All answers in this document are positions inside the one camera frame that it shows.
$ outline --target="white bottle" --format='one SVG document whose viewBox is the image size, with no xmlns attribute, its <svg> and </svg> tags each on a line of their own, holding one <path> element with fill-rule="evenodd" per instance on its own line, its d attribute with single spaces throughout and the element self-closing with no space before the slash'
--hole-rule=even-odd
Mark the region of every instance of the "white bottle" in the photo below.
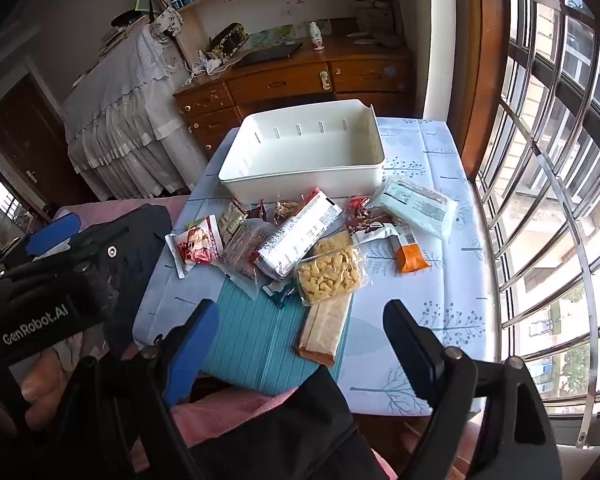
<svg viewBox="0 0 600 480">
<path fill-rule="evenodd" d="M 324 43 L 322 42 L 322 34 L 320 29 L 315 22 L 309 23 L 309 34 L 311 35 L 311 41 L 314 44 L 314 50 L 324 49 Z"/>
</svg>

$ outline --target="teal placemat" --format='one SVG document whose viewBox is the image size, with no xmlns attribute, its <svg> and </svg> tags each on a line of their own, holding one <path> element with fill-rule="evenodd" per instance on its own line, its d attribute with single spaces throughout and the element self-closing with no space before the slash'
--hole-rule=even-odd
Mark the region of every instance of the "teal placemat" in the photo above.
<svg viewBox="0 0 600 480">
<path fill-rule="evenodd" d="M 253 301 L 227 278 L 217 303 L 220 328 L 203 365 L 205 373 L 236 386 L 277 395 L 299 386 L 318 367 L 296 350 L 308 313 L 299 298 L 291 298 L 284 308 L 262 292 Z M 329 368 L 336 381 L 348 328 L 349 316 L 336 364 Z"/>
</svg>

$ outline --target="window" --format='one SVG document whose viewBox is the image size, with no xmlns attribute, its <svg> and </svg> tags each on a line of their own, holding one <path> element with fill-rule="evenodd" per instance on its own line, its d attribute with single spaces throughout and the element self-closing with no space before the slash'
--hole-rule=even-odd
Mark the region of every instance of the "window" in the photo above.
<svg viewBox="0 0 600 480">
<path fill-rule="evenodd" d="M 0 182 L 0 226 L 3 224 L 14 225 L 8 229 L 8 235 L 17 236 L 27 232 L 31 220 L 31 214 L 23 208 L 16 197 Z"/>
<path fill-rule="evenodd" d="M 585 415 L 584 444 L 600 412 L 600 24 L 582 0 L 510 4 L 504 85 L 476 179 L 501 351 L 526 361 L 549 414 Z"/>
</svg>

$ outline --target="tree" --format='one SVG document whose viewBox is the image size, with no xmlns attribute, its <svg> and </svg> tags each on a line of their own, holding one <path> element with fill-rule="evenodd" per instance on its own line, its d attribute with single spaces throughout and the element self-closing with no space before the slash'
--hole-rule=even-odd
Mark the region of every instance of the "tree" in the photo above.
<svg viewBox="0 0 600 480">
<path fill-rule="evenodd" d="M 589 345 L 572 348 L 564 355 L 560 375 L 567 378 L 561 388 L 565 393 L 583 394 L 589 384 Z"/>
<path fill-rule="evenodd" d="M 571 303 L 578 303 L 584 298 L 584 284 L 579 283 L 574 286 L 569 292 L 564 295 L 564 299 L 571 301 Z"/>
</svg>

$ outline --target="wooden door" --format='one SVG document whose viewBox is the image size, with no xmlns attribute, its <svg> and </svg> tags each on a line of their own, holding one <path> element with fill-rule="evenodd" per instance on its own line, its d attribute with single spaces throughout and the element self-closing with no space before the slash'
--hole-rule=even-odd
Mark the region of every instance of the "wooden door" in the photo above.
<svg viewBox="0 0 600 480">
<path fill-rule="evenodd" d="M 67 155 L 64 124 L 27 74 L 0 100 L 0 150 L 45 202 L 94 202 Z"/>
</svg>

